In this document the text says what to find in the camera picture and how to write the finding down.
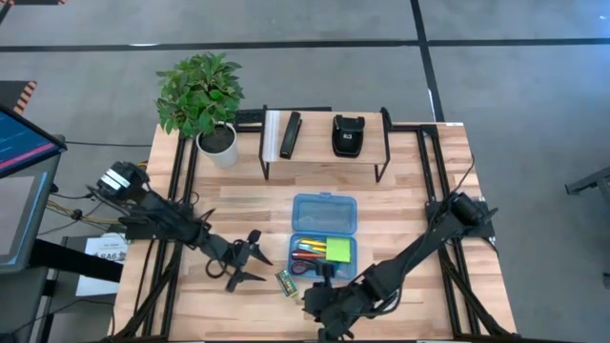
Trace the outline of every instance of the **gray floor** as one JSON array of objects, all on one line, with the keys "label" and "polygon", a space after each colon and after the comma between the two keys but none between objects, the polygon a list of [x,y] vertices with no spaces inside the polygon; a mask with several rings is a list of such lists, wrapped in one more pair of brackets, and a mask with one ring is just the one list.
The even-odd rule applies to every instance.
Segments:
[{"label": "gray floor", "polygon": [[[610,36],[604,0],[420,3],[428,39]],[[4,46],[337,38],[417,39],[409,1],[70,0],[14,7],[0,27]],[[0,79],[38,82],[26,116],[48,131],[72,140],[148,143],[156,123],[154,71],[196,52],[3,53]],[[601,273],[610,271],[610,213],[597,192],[567,196],[563,184],[610,164],[610,46],[431,48],[431,54],[445,118],[466,124],[483,193],[500,208],[494,221],[500,264],[519,332],[607,341],[610,295]],[[244,107],[385,106],[395,121],[432,120],[418,48],[230,50],[228,56],[244,66]],[[147,154],[71,147],[57,184],[80,194],[113,161]],[[41,230],[64,222],[48,214]],[[63,234],[93,230],[74,226]],[[61,330],[93,325],[84,320],[60,316],[55,340],[87,337]],[[99,319],[99,326],[107,322]]]}]

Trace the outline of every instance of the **wooden tabletop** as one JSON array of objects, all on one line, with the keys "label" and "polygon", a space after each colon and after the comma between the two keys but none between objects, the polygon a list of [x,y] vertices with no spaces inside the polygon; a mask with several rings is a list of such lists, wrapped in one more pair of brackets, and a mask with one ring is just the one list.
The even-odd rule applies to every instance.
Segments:
[{"label": "wooden tabletop", "polygon": [[[462,126],[444,124],[438,124],[438,131],[453,188],[471,163],[466,131]],[[273,177],[265,181],[258,166],[259,138],[258,133],[239,134],[239,162],[227,170],[215,168],[202,154],[198,156],[193,190],[200,200],[195,208],[197,213],[216,208],[210,218],[213,232],[229,241],[244,239],[253,229],[261,230],[261,249],[274,265],[250,259],[245,270],[267,281],[245,282],[234,293],[225,293],[227,277],[211,279],[204,271],[208,257],[185,249],[171,340],[316,339],[320,325],[301,310],[301,300],[282,294],[274,278],[274,273],[287,268],[288,242],[293,233],[292,202],[299,193],[332,192],[356,199],[359,272],[393,257],[426,228],[427,194],[414,133],[390,133],[392,161],[378,184],[371,177],[370,166],[345,164],[277,164]],[[152,186],[161,194],[168,191],[176,144],[175,134],[168,136],[157,128],[148,173]],[[427,147],[432,162],[432,144],[428,142]],[[185,153],[180,185],[184,185],[187,159]],[[438,175],[432,165],[438,188]],[[475,171],[462,188],[471,196],[480,196]],[[463,246],[473,291],[498,323],[513,332],[515,325],[496,254],[481,239],[466,238]],[[132,316],[147,248],[147,241],[138,241],[129,248],[114,308],[117,328]],[[150,263],[143,294],[148,292],[152,272]],[[297,281],[300,295],[311,284]],[[467,333],[463,300],[457,289],[456,293],[462,330]],[[155,333],[160,330],[164,295],[157,304]],[[451,338],[437,255],[431,255],[407,275],[401,305],[394,313],[374,320],[361,319],[353,326],[353,332],[357,339]]]},{"label": "wooden tabletop", "polygon": [[[279,149],[291,113],[291,111],[267,111],[266,139],[263,151],[269,149],[269,153],[266,156],[263,152],[263,160],[267,162],[385,163],[383,117],[381,113],[372,112],[301,111],[302,124],[293,155],[291,159],[279,158]],[[346,118],[364,118],[364,140],[357,158],[337,157],[333,152],[333,120],[337,114]]]}]

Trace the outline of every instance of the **white label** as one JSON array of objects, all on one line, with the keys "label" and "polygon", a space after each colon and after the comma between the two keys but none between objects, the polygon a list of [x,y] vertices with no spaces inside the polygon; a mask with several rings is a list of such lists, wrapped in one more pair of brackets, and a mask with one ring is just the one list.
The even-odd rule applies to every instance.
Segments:
[{"label": "white label", "polygon": [[125,177],[119,175],[116,171],[109,169],[106,171],[106,175],[111,177],[114,181],[121,184],[121,186],[128,188],[130,186],[130,182],[125,179]]},{"label": "white label", "polygon": [[121,185],[119,185],[118,182],[112,180],[107,175],[102,176],[102,178],[100,180],[104,181],[104,183],[106,183],[108,186],[114,188],[115,191],[118,191],[121,189]]}]

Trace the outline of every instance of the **monitor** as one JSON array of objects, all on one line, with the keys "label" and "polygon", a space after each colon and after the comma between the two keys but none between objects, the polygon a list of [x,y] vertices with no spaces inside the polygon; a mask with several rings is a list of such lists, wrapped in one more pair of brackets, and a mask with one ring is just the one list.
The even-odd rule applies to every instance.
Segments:
[{"label": "monitor", "polygon": [[0,105],[0,178],[66,150],[66,145]]}]

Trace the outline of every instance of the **green sticky note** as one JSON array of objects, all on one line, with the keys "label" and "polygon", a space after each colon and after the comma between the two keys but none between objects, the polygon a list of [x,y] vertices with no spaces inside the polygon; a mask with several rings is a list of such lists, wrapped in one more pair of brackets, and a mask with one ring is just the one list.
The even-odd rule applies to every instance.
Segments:
[{"label": "green sticky note", "polygon": [[326,260],[351,262],[350,240],[343,238],[326,238]]}]

